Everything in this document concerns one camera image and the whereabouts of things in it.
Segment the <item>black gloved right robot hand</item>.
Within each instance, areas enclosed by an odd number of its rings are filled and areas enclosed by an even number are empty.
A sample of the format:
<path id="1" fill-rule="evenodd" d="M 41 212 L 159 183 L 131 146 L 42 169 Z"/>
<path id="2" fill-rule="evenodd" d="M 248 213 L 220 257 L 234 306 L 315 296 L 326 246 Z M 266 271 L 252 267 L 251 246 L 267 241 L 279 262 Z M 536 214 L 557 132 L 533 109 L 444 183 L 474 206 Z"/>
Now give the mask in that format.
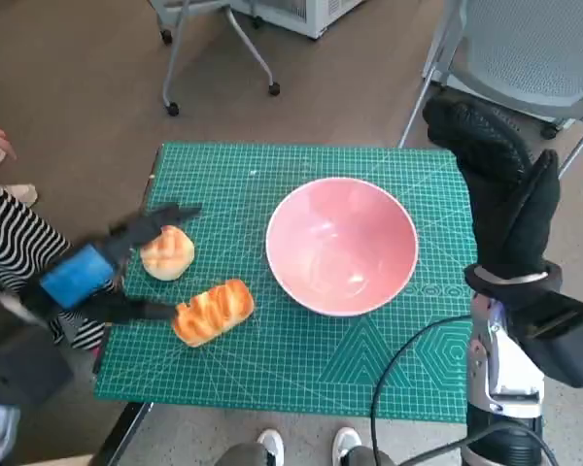
<path id="1" fill-rule="evenodd" d="M 503 280 L 547 272 L 561 195 L 557 153 L 531 159 L 514 125 L 472 101 L 434 96 L 422 116 L 429 140 L 456 157 L 467 185 L 477 264 Z"/>

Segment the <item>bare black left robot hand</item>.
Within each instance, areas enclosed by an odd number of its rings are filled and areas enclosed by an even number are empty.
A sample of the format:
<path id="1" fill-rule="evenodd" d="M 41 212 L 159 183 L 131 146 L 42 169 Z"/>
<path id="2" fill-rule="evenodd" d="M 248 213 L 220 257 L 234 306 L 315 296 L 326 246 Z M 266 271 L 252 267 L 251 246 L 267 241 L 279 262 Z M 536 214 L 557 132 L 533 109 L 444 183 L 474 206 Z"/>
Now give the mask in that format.
<path id="1" fill-rule="evenodd" d="M 164 226 L 179 226 L 201 209 L 200 204 L 166 204 L 125 217 L 107 233 L 90 236 L 51 261 L 20 289 L 18 302 L 32 315 L 46 319 L 71 311 L 101 323 L 174 319 L 173 305 L 130 298 L 121 290 L 104 287 L 118 277 L 134 250 L 157 238 Z"/>

